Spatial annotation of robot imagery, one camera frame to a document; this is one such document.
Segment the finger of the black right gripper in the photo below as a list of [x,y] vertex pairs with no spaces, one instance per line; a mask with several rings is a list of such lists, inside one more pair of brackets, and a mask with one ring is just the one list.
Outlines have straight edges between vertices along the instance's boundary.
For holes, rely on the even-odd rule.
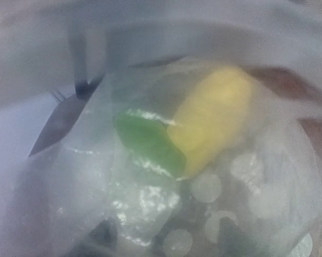
[[78,99],[88,101],[102,82],[105,74],[101,73],[88,82],[85,32],[79,26],[70,26],[67,32],[68,45],[73,61],[75,94]]

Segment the clear zip top bag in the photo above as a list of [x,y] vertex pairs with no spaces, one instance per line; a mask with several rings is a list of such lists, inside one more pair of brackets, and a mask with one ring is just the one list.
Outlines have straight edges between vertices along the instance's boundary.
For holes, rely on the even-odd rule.
[[0,1],[0,256],[287,256],[322,241],[322,11]]

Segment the white fake cauliflower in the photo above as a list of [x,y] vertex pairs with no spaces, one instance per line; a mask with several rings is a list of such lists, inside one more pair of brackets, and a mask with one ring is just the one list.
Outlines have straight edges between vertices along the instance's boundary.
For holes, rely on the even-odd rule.
[[135,164],[174,179],[183,176],[187,158],[172,142],[162,122],[146,112],[128,109],[115,116],[114,127]]

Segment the yellow fake lemon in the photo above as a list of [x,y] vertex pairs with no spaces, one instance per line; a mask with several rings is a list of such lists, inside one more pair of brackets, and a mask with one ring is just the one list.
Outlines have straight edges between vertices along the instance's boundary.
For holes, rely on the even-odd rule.
[[195,176],[240,135],[255,92],[253,78],[236,66],[221,66],[198,82],[167,128],[186,157],[184,178]]

